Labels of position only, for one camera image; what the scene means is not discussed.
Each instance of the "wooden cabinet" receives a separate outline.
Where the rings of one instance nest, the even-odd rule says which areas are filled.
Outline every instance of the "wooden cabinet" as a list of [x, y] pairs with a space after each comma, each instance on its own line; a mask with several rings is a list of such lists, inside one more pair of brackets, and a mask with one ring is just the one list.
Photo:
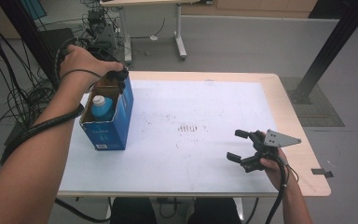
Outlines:
[[213, 0], [211, 5], [185, 5], [182, 14], [307, 18], [318, 0]]

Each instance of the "hand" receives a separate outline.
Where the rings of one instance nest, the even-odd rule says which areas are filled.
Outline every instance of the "hand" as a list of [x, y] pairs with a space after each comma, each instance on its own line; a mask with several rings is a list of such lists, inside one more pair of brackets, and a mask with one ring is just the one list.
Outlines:
[[[100, 61], [94, 58], [86, 49], [78, 46], [69, 45], [67, 50], [69, 54], [66, 55], [65, 59], [61, 63], [60, 76], [74, 69], [85, 69], [103, 77], [109, 71], [119, 72], [124, 68], [124, 65], [121, 63]], [[87, 74], [87, 72], [83, 73], [85, 76], [77, 76], [76, 80], [81, 79], [83, 81], [82, 83], [86, 85], [86, 88], [100, 79], [92, 74]], [[69, 74], [64, 79], [67, 79], [68, 77], [75, 76], [73, 76], [73, 74]]]
[[[278, 155], [287, 161], [286, 156], [284, 155], [281, 148], [278, 148]], [[268, 160], [265, 158], [260, 159], [260, 163], [266, 167], [265, 171], [269, 178], [269, 181], [271, 181], [272, 185], [275, 187], [276, 190], [279, 190], [280, 184], [281, 184], [281, 171], [279, 169], [279, 166], [276, 161]], [[291, 172], [287, 170], [287, 168], [284, 168], [286, 172], [286, 176], [290, 175]]]

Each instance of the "human arm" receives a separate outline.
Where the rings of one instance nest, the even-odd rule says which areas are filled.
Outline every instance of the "human arm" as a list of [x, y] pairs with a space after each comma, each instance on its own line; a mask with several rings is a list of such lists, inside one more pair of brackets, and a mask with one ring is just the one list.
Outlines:
[[[69, 46], [61, 74], [86, 69], [103, 76], [121, 63], [102, 62]], [[87, 88], [99, 78], [87, 72], [66, 76], [35, 124], [73, 112]], [[0, 223], [47, 223], [69, 151], [74, 120], [54, 126], [21, 144], [0, 170]]]
[[[285, 161], [287, 161], [286, 156], [280, 148], [278, 149], [278, 152], [279, 156], [281, 156]], [[272, 185], [275, 187], [275, 189], [279, 189], [281, 184], [281, 172], [278, 167], [278, 164], [275, 161], [267, 160], [264, 158], [260, 159], [260, 163], [266, 167], [265, 171]], [[296, 182], [292, 171], [289, 168], [285, 168], [285, 170], [286, 175], [289, 175], [289, 179], [287, 181], [287, 186], [284, 189], [284, 194], [282, 198], [284, 223], [312, 223], [310, 213], [308, 211], [304, 197], [301, 193], [300, 186]]]

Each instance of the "blue box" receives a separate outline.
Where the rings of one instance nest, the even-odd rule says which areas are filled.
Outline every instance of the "blue box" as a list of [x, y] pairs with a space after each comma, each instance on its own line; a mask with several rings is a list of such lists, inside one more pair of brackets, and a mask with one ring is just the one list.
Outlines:
[[[125, 84], [126, 88], [122, 94], [119, 93], [117, 85], [106, 85], [106, 82], [102, 86], [94, 87], [89, 94], [85, 112], [80, 118], [80, 126], [97, 150], [124, 150], [126, 148], [133, 105], [129, 77], [126, 78]], [[111, 121], [94, 121], [91, 107], [95, 95], [113, 99], [116, 111]]]

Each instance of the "person's right arm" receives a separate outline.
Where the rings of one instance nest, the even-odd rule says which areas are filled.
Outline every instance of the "person's right arm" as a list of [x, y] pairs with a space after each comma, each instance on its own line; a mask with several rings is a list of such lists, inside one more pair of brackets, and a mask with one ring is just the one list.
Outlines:
[[[279, 155], [287, 161], [286, 156], [280, 148]], [[265, 171], [272, 185], [275, 187], [275, 189], [279, 189], [281, 184], [281, 172], [278, 164], [275, 161], [263, 158], [260, 160], [260, 162], [266, 167]], [[296, 182], [292, 171], [288, 168], [285, 168], [285, 170], [286, 174], [289, 175], [289, 179], [287, 181], [287, 187], [284, 190], [282, 198], [284, 223], [312, 223], [310, 213], [301, 193], [300, 186]]]

